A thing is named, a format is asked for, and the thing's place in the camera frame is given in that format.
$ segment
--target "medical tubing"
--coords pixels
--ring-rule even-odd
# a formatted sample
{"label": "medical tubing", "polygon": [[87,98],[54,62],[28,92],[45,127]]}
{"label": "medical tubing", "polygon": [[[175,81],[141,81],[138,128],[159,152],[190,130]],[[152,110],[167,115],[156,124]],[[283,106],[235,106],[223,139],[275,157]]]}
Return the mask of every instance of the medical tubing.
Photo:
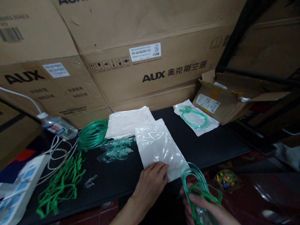
{"label": "medical tubing", "polygon": [[105,143],[107,141],[107,139],[105,139],[107,127],[108,122],[105,119],[94,121],[86,125],[78,133],[78,148],[87,152]]}
{"label": "medical tubing", "polygon": [[42,113],[40,107],[37,105],[37,103],[36,103],[32,98],[30,98],[30,97],[28,97],[28,96],[26,96],[26,95],[23,95],[23,94],[14,92],[14,91],[10,91],[10,90],[5,89],[5,88],[3,88],[3,87],[0,87],[0,89],[1,89],[1,90],[4,90],[4,91],[6,91],[6,92],[10,92],[10,93],[13,93],[13,94],[16,94],[16,95],[19,95],[19,96],[22,96],[22,97],[25,97],[25,98],[29,99],[29,100],[32,101],[32,103],[35,105],[35,107],[37,108],[38,112],[39,112],[39,113]]}
{"label": "medical tubing", "polygon": [[[191,127],[195,128],[195,129],[203,129],[203,128],[206,128],[206,127],[208,126],[209,120],[208,120],[207,116],[205,116],[203,113],[198,112],[198,111],[196,111],[196,110],[192,110],[191,107],[189,107],[189,108],[186,107],[185,110],[181,110],[181,109],[180,109],[180,111],[182,112],[181,118],[182,118],[188,125],[190,125]],[[195,113],[195,114],[198,114],[198,115],[202,116],[202,117],[204,118],[204,120],[205,120],[204,124],[202,124],[202,125],[196,125],[196,124],[193,124],[193,123],[189,122],[189,121],[184,117],[184,114],[185,114],[185,113]]]}
{"label": "medical tubing", "polygon": [[[185,165],[188,165],[188,164],[194,166],[195,168],[187,168],[183,171],[183,167]],[[194,220],[194,224],[195,225],[204,225],[199,220],[199,218],[197,217],[196,207],[198,207],[198,206],[195,206],[194,203],[190,200],[189,194],[197,192],[200,196],[205,198],[208,202],[215,201],[218,204],[221,204],[222,194],[219,190],[213,188],[211,185],[208,185],[206,183],[205,177],[204,177],[203,173],[201,172],[201,170],[195,164],[193,164],[191,162],[185,162],[185,163],[182,164],[181,169],[180,169],[180,175],[181,175],[181,180],[182,180],[182,184],[183,184],[184,193],[185,193],[187,201],[188,201],[188,203],[189,203],[189,205],[191,206],[191,209],[192,209],[192,218]],[[188,188],[186,178],[189,175],[194,176],[198,181]],[[218,193],[219,193],[218,198],[214,197],[213,195],[211,195],[209,193],[208,186],[210,186],[211,188],[218,191]],[[211,214],[210,214],[209,218],[211,219],[213,224],[217,225],[217,222],[216,222],[215,218]]]}

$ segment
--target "bottle cap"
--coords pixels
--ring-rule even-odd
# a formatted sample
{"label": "bottle cap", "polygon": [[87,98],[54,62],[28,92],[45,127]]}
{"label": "bottle cap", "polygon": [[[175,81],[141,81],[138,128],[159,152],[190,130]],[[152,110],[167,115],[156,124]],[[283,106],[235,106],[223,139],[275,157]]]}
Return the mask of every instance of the bottle cap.
{"label": "bottle cap", "polygon": [[47,116],[49,116],[48,113],[42,112],[42,113],[40,113],[40,114],[37,115],[37,118],[39,118],[39,119],[44,119],[44,118],[46,118]]}

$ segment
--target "black table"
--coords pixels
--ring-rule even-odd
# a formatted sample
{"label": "black table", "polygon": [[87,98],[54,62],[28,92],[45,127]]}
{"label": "black table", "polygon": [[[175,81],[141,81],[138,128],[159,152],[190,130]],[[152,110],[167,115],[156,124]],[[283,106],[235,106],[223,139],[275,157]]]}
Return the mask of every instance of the black table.
{"label": "black table", "polygon": [[[154,111],[152,115],[156,120],[160,118],[164,120],[185,159],[196,164],[200,169],[252,151],[248,144],[224,126],[219,126],[197,137],[181,117],[174,113],[172,107]],[[86,173],[77,187],[77,199],[61,202],[58,215],[55,216],[52,213],[41,220],[35,211],[38,207],[38,195],[47,187],[47,182],[45,182],[36,187],[19,225],[53,223],[133,193],[143,165],[137,146],[132,149],[133,152],[127,160],[115,160],[107,164],[97,161],[97,156],[103,153],[100,149],[82,152],[82,157],[86,158],[82,168],[86,169]],[[95,185],[91,188],[84,188],[84,183],[96,174],[98,177],[94,181]]]}

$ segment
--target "cable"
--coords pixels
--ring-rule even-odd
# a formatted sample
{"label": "cable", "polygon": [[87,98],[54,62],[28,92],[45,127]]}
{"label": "cable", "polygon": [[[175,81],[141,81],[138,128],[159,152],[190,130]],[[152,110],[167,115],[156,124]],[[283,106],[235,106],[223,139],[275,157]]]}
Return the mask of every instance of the cable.
{"label": "cable", "polygon": [[[62,141],[65,141],[65,140],[59,140],[59,137],[56,135],[54,138],[53,138],[53,140],[52,140],[52,144],[51,144],[51,147],[50,147],[50,149],[48,150],[48,151],[46,151],[46,152],[44,152],[44,153],[42,153],[42,154],[40,154],[40,155],[38,155],[38,156],[36,156],[36,157],[39,157],[39,156],[41,156],[41,155],[45,155],[45,154],[50,154],[50,159],[49,159],[49,161],[48,161],[48,163],[47,163],[47,165],[49,166],[49,163],[50,163],[50,161],[51,161],[51,159],[52,160],[57,160],[57,159],[59,159],[59,158],[53,158],[52,157],[52,154],[53,154],[53,152],[54,151],[60,151],[60,149],[57,149],[57,147],[60,145],[60,143],[62,142]],[[2,201],[0,201],[0,203],[1,202],[3,202],[3,201],[6,201],[6,200],[8,200],[8,199],[11,199],[11,198],[13,198],[13,197],[15,197],[15,196],[17,196],[17,195],[19,195],[19,194],[22,194],[22,193],[24,193],[24,192],[26,192],[26,191],[28,191],[28,190],[31,190],[31,189],[34,189],[34,188],[36,188],[38,185],[40,185],[40,184],[42,184],[42,183],[44,183],[45,181],[47,181],[49,178],[51,178],[72,156],[73,156],[73,154],[74,154],[74,152],[76,151],[76,148],[77,148],[77,141],[75,142],[75,144],[72,146],[71,145],[71,149],[65,154],[65,155],[63,155],[63,157],[65,157],[64,158],[64,160],[63,160],[63,162],[61,163],[61,164],[59,164],[58,165],[58,167],[57,168],[55,168],[55,169],[53,169],[50,173],[48,173],[47,175],[45,175],[45,176],[43,176],[43,177],[40,177],[40,178],[38,178],[38,179],[35,179],[35,180],[31,180],[31,181],[22,181],[21,179],[22,178],[20,178],[20,174],[21,174],[21,171],[26,171],[27,170],[27,167],[29,166],[29,162],[25,165],[25,167],[24,168],[22,168],[22,170],[19,172],[19,174],[18,174],[18,176],[17,176],[17,179],[16,179],[16,181],[17,180],[19,180],[16,184],[18,185],[18,184],[20,184],[20,183],[31,183],[31,182],[33,182],[33,181],[39,181],[39,180],[41,180],[41,179],[44,179],[44,180],[42,180],[41,182],[39,182],[39,183],[37,183],[36,185],[34,185],[33,187],[30,187],[30,188],[28,188],[28,189],[26,189],[26,190],[24,190],[24,191],[21,191],[21,192],[18,192],[17,194],[15,194],[15,195],[13,195],[13,196],[10,196],[9,198],[5,198],[4,200],[2,200]]]}
{"label": "cable", "polygon": [[86,125],[78,133],[78,148],[87,152],[105,143],[107,141],[105,139],[107,127],[108,122],[105,119]]}
{"label": "cable", "polygon": [[[187,168],[183,171],[183,167],[188,164],[194,166],[195,168]],[[196,182],[195,184],[191,185],[188,188],[187,183],[186,183],[186,178],[189,175],[194,176],[198,180],[198,182]],[[218,204],[221,204],[221,201],[222,201],[221,192],[219,190],[213,188],[211,185],[207,184],[205,177],[204,177],[203,173],[201,172],[201,170],[195,164],[193,164],[191,162],[185,162],[182,164],[181,169],[180,169],[180,176],[181,176],[181,180],[182,180],[182,184],[183,184],[183,189],[184,189],[185,195],[187,197],[187,201],[192,209],[192,217],[194,220],[194,224],[195,225],[206,225],[206,224],[210,224],[210,222],[212,222],[212,224],[217,225],[216,219],[213,217],[213,215],[208,210],[201,209],[198,206],[194,205],[194,203],[189,198],[189,194],[190,193],[194,194],[196,192],[198,195],[205,198],[208,202],[215,201]],[[216,191],[218,191],[218,193],[219,193],[218,198],[214,197],[213,195],[211,195],[209,193],[208,186],[210,186],[213,189],[215,189]]]}
{"label": "cable", "polygon": [[[209,120],[208,120],[207,116],[204,115],[204,114],[201,113],[201,112],[198,112],[198,111],[196,111],[196,110],[192,110],[192,108],[191,108],[190,106],[182,106],[182,107],[180,108],[179,111],[182,112],[181,118],[182,118],[188,125],[190,125],[191,127],[193,127],[193,128],[196,129],[196,130],[197,130],[197,129],[203,129],[203,128],[206,128],[206,127],[209,125]],[[204,118],[204,120],[205,120],[204,124],[202,124],[202,125],[196,125],[196,124],[193,124],[193,123],[189,122],[189,121],[184,117],[184,114],[185,114],[185,113],[195,113],[195,114],[198,114],[198,115],[202,116],[202,117]]]}
{"label": "cable", "polygon": [[0,87],[0,89],[29,99],[29,100],[32,101],[32,103],[35,105],[35,107],[37,108],[38,112],[39,112],[39,113],[42,113],[40,107],[37,105],[37,103],[36,103],[32,98],[30,98],[30,97],[28,97],[28,96],[26,96],[26,95],[23,95],[23,94],[14,92],[14,91],[10,91],[10,90],[5,89],[5,88],[3,88],[3,87]]}

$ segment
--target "green tubing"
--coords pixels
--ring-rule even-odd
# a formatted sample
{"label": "green tubing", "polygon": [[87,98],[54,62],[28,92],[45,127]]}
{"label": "green tubing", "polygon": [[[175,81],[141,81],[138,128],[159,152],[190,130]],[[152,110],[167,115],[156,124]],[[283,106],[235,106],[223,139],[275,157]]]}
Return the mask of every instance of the green tubing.
{"label": "green tubing", "polygon": [[[182,171],[183,167],[187,164],[190,164],[195,168],[187,168],[184,171]],[[185,195],[187,197],[187,201],[190,204],[191,209],[192,209],[192,217],[194,220],[194,224],[195,225],[206,225],[206,224],[210,224],[210,221],[211,221],[212,224],[217,225],[215,218],[206,209],[204,209],[205,215],[203,215],[203,214],[199,215],[197,213],[197,212],[199,212],[200,208],[198,206],[195,206],[194,203],[190,200],[189,194],[197,193],[198,195],[205,198],[208,202],[215,201],[216,203],[221,204],[221,201],[222,201],[221,192],[219,190],[213,188],[211,185],[207,184],[203,173],[200,171],[200,169],[195,164],[193,164],[191,162],[185,162],[184,164],[182,164],[181,169],[180,169],[180,175],[181,175],[181,179],[182,179],[183,189],[184,189]],[[186,178],[189,175],[194,176],[198,181],[188,188],[187,183],[186,183]],[[218,198],[214,197],[213,195],[211,195],[209,193],[208,186],[210,186],[213,189],[218,191],[218,193],[219,193]]]}
{"label": "green tubing", "polygon": [[39,206],[36,210],[41,219],[52,211],[58,214],[58,203],[63,200],[77,198],[77,184],[86,170],[81,170],[81,150],[76,156],[69,158],[66,164],[49,181],[47,188],[38,196]]}
{"label": "green tubing", "polygon": [[105,119],[86,125],[78,133],[78,148],[87,152],[105,143],[107,141],[105,139],[107,127],[108,122]]}
{"label": "green tubing", "polygon": [[[198,129],[203,129],[203,128],[208,127],[208,125],[209,125],[209,123],[208,123],[209,120],[208,120],[207,116],[204,115],[203,113],[198,112],[197,110],[192,110],[192,108],[191,108],[190,106],[182,106],[182,107],[180,108],[180,111],[182,112],[181,118],[182,118],[188,125],[190,125],[191,127],[193,127],[194,129],[198,130]],[[195,124],[189,122],[189,121],[184,117],[184,114],[185,114],[185,113],[195,113],[195,114],[198,114],[198,115],[202,116],[202,117],[204,118],[204,120],[205,120],[204,124],[202,124],[202,125],[195,125]]]}

